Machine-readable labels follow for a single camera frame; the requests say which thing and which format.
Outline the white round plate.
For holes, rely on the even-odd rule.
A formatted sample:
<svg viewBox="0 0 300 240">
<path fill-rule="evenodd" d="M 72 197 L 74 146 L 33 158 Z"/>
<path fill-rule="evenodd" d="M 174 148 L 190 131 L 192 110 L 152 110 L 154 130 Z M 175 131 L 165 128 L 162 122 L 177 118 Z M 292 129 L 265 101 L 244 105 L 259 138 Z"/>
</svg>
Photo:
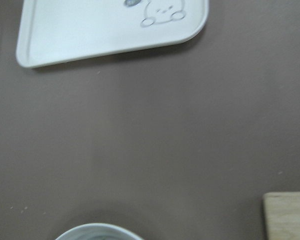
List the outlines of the white round plate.
<svg viewBox="0 0 300 240">
<path fill-rule="evenodd" d="M 139 235 L 117 225 L 108 223 L 87 223 L 62 233 L 56 240 L 143 240 Z"/>
</svg>

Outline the cream rectangular tray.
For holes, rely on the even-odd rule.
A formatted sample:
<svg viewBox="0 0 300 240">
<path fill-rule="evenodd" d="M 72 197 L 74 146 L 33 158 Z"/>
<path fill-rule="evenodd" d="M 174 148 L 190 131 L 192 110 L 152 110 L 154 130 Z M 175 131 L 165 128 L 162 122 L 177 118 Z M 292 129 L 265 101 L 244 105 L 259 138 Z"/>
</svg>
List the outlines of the cream rectangular tray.
<svg viewBox="0 0 300 240">
<path fill-rule="evenodd" d="M 21 67 L 184 43 L 204 27 L 205 0 L 26 0 L 16 46 Z"/>
</svg>

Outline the bamboo cutting board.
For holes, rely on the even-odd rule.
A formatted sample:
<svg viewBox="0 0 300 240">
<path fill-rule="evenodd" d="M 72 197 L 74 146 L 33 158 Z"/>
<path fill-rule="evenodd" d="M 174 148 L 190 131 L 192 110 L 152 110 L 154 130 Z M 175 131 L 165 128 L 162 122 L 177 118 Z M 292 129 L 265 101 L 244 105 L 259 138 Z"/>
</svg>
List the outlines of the bamboo cutting board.
<svg viewBox="0 0 300 240">
<path fill-rule="evenodd" d="M 263 196 L 267 239 L 300 240 L 300 191 Z"/>
</svg>

